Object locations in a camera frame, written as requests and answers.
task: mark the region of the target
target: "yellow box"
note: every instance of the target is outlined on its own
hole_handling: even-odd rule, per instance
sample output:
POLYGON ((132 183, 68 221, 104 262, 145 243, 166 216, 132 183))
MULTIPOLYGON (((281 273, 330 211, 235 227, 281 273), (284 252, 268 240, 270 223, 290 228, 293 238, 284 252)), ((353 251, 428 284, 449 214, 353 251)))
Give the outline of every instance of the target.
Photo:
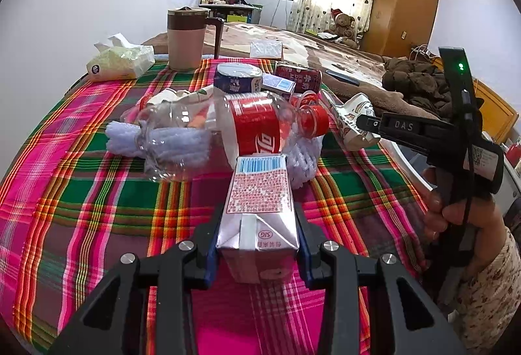
POLYGON ((236 16, 234 14, 228 14, 226 21, 243 21, 244 23, 248 22, 247 16, 236 16))

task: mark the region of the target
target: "floral sleeve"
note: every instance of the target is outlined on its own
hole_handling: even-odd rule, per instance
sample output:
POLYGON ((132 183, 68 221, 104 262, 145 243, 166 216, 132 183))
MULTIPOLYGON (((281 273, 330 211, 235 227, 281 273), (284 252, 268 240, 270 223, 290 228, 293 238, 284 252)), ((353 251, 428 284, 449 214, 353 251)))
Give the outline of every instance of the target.
POLYGON ((507 228, 494 261, 458 291, 457 331, 471 355, 486 354, 498 341, 521 301, 521 260, 507 228))

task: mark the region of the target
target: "plaid tablecloth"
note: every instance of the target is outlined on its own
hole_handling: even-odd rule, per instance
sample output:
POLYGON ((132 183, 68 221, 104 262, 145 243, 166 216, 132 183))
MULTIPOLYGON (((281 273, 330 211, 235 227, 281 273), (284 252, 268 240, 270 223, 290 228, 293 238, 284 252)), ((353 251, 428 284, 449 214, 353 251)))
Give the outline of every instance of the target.
MULTIPOLYGON (((258 65, 273 64, 233 59, 258 65)), ((40 352, 121 254, 151 256, 188 238, 223 202, 230 176, 152 183, 143 160, 105 150, 109 121, 147 93, 194 91, 219 61, 194 73, 156 63, 134 81, 84 83, 47 115, 22 147, 0 188, 0 314, 40 352)), ((379 147, 345 152, 331 122, 317 177, 294 193, 307 218, 353 253, 395 253, 413 274, 424 263, 417 237, 425 207, 379 147)), ((312 354, 323 292, 295 271, 287 284, 242 285, 225 263, 211 290, 193 292, 197 344, 206 354, 312 354)), ((154 335, 155 294, 148 335, 154 335)), ((360 353, 369 345, 367 295, 360 292, 360 353)), ((148 340, 148 353, 154 352, 148 340)))

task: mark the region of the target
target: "plastic bottle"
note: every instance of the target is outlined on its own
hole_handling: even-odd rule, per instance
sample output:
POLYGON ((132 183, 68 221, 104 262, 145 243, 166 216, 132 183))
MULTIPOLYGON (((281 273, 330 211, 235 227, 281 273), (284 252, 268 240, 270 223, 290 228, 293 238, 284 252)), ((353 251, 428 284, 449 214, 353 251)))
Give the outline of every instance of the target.
POLYGON ((510 146, 509 150, 506 152, 506 159, 509 160, 512 167, 517 166, 521 159, 521 138, 519 138, 515 144, 510 146))
POLYGON ((295 108, 271 92, 214 94, 163 102, 141 111, 137 146, 155 179, 190 180, 232 171, 238 156, 289 153, 296 142, 324 135, 329 117, 319 105, 295 108))

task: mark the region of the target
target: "metal screw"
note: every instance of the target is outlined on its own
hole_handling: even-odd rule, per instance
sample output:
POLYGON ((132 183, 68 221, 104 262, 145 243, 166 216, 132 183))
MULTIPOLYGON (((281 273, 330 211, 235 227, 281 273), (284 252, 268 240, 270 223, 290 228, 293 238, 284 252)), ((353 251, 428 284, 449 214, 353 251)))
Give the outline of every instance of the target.
POLYGON ((184 240, 183 242, 179 243, 179 249, 181 251, 191 251, 194 249, 194 242, 191 240, 184 240))
POLYGON ((382 261, 384 261, 385 264, 396 264, 397 260, 396 256, 391 253, 385 253, 382 255, 382 261))
POLYGON ((339 247, 340 246, 338 245, 338 243, 336 243, 334 240, 328 240, 324 242, 324 249, 328 251, 334 252, 338 250, 339 247))
POLYGON ((123 264, 132 264, 135 261, 135 255, 132 253, 125 253, 119 259, 123 264))

